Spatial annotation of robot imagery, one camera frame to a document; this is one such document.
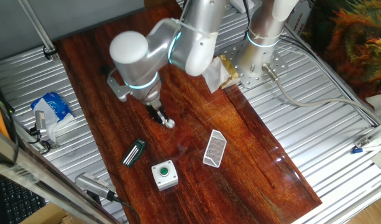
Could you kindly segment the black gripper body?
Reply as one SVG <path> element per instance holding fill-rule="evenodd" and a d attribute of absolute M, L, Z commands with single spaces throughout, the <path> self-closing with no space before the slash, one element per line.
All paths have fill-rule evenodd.
<path fill-rule="evenodd" d="M 163 106 L 160 106 L 157 109 L 155 109 L 153 106 L 147 105 L 146 109 L 147 109 L 148 114 L 150 115 L 150 117 L 153 120 L 160 120 L 161 117 L 160 117 L 159 113 L 162 114 Z"/>

